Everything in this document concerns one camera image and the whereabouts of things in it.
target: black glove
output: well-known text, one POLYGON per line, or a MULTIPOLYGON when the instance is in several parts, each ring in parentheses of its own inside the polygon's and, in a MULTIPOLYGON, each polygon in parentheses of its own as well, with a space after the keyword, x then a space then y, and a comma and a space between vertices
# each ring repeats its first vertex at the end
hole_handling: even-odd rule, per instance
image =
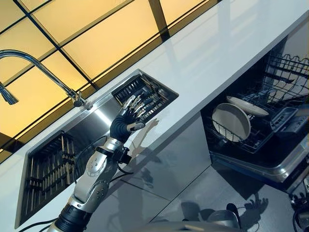
POLYGON ((125 143, 132 131, 137 131, 145 127, 145 123, 139 121, 137 114, 127 111, 124 115, 119 114, 111 124, 110 135, 112 138, 125 143))

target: metal grid rack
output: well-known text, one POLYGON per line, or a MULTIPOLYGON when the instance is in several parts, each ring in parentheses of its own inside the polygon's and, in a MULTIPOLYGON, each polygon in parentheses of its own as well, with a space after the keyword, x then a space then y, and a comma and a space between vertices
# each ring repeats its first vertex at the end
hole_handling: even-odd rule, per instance
POLYGON ((248 115, 252 127, 245 140, 210 117, 206 118, 209 125, 207 130, 224 143, 229 142, 249 153, 256 153, 305 103, 309 92, 308 78, 309 59, 270 54, 262 81, 245 92, 235 94, 235 97, 266 110, 269 116, 258 118, 248 115), (229 141, 226 138, 228 134, 232 138, 239 138, 239 142, 229 141))
POLYGON ((29 156, 22 202, 23 223, 73 183, 73 139, 61 133, 29 156))
POLYGON ((143 107, 146 113, 140 118, 143 122, 148 122, 168 104, 178 97, 178 94, 167 88, 163 84, 154 80, 141 70, 136 71, 138 74, 130 78, 128 83, 124 83, 112 92, 112 95, 123 105, 129 97, 139 90, 142 90, 151 99, 152 103, 143 107))

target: white plate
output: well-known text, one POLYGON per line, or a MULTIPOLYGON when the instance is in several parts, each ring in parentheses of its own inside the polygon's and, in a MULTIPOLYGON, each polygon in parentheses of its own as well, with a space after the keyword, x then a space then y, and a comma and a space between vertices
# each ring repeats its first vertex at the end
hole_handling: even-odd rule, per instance
POLYGON ((269 113, 266 110, 263 110, 262 108, 253 105, 247 101, 244 101, 242 99, 231 96, 227 96, 226 99, 229 103, 238 106, 240 109, 242 109, 244 112, 250 115, 254 115, 257 117, 265 117, 269 115, 269 113))
POLYGON ((212 113, 212 120, 216 130, 232 142, 245 140, 250 135, 250 120, 242 109, 233 104, 222 103, 218 105, 212 113))

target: robotic arm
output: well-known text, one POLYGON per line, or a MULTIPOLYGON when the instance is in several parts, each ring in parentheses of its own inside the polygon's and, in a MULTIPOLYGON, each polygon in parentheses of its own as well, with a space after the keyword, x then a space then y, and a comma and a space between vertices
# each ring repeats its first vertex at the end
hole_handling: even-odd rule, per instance
POLYGON ((123 105, 111 124, 110 138, 103 146, 97 147, 88 160, 85 172, 78 180, 67 205, 48 232, 82 232, 86 229, 92 213, 107 195, 118 163, 128 164, 131 160, 124 143, 132 131, 145 127, 140 117, 147 112, 144 108, 151 102, 144 100, 145 97, 144 93, 139 91, 123 105))

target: white countertop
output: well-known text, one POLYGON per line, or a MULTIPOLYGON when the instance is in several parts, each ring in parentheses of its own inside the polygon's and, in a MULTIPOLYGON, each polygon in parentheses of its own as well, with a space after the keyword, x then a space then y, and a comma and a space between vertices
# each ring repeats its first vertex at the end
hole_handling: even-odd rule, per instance
MULTIPOLYGON (((137 68, 179 93, 155 117, 158 124, 141 143, 154 151, 302 22, 308 16, 308 7, 307 0, 223 0, 89 99, 98 98, 137 68)), ((79 111, 72 109, 0 165, 2 232, 14 231, 25 153, 79 111)), ((145 130, 130 140, 138 139, 140 133, 145 134, 145 130)), ((18 230, 57 217, 73 188, 68 187, 18 230)))

